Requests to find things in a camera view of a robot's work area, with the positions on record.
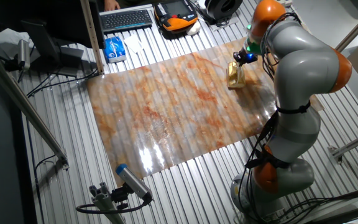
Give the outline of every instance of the marble-patterned sheet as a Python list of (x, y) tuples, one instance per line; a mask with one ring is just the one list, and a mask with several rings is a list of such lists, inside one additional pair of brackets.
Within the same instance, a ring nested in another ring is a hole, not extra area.
[(227, 64), (243, 41), (89, 80), (112, 169), (126, 163), (145, 177), (258, 134), (275, 110), (261, 61), (243, 66), (244, 88), (226, 87)]

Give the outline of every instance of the gold object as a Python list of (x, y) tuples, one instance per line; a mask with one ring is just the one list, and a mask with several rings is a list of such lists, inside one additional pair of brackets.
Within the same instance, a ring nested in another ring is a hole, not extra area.
[(246, 84), (244, 72), (237, 62), (229, 62), (226, 70), (227, 87), (242, 88)]

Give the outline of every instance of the blue box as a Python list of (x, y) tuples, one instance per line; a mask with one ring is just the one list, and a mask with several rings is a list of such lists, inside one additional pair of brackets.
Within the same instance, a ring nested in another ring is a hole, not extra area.
[(106, 39), (106, 48), (104, 56), (108, 63), (121, 62), (127, 60), (124, 44), (119, 37), (111, 37)]

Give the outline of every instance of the slotted metal surface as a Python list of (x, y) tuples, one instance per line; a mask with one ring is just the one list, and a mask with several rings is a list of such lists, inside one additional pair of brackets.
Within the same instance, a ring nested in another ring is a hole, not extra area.
[[(244, 1), (237, 12), (239, 22), (218, 31), (211, 31), (201, 22), (200, 33), (193, 37), (164, 39), (155, 24), (148, 29), (118, 33), (121, 39), (137, 35), (145, 49), (138, 54), (127, 50), (125, 62), (106, 64), (103, 58), (105, 72), (122, 72), (240, 39), (246, 36), (244, 28), (256, 4), (253, 0)], [(91, 49), (82, 45), (69, 47), (85, 50), (85, 58), (94, 62)], [(84, 72), (78, 74), (79, 77), (84, 75)], [(28, 93), (45, 78), (46, 75), (25, 75), (21, 83), (24, 92)], [(52, 75), (47, 83), (72, 79)], [(318, 98), (325, 107), (319, 112), (321, 132), (314, 146), (301, 156), (314, 167), (316, 181), (310, 188), (282, 198), (285, 208), (307, 198), (330, 197), (358, 189), (358, 147), (345, 154), (342, 165), (337, 165), (327, 150), (329, 145), (340, 147), (358, 137), (357, 101), (344, 89)], [(38, 92), (30, 100), (67, 151), (70, 165), (68, 170), (63, 170), (53, 158), (37, 170), (45, 223), (109, 223), (103, 215), (85, 215), (75, 210), (78, 205), (91, 203), (90, 185), (104, 181), (110, 190), (117, 187), (85, 84), (79, 81), (53, 86)], [(30, 139), (27, 132), (25, 135), (31, 158)], [(53, 155), (32, 126), (30, 135), (35, 163)], [(151, 188), (155, 202), (142, 210), (124, 214), (126, 222), (240, 223), (241, 216), (231, 202), (229, 186), (233, 177), (243, 171), (255, 142), (255, 137), (245, 139), (146, 177), (144, 182)], [(33, 185), (37, 217), (42, 223), (34, 181)], [(130, 196), (129, 207), (138, 205), (140, 200)]]

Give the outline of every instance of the person's hand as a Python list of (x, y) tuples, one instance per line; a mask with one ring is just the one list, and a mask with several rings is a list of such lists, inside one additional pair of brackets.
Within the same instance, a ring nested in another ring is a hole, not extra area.
[(116, 0), (104, 0), (104, 11), (112, 11), (120, 9), (119, 4)]

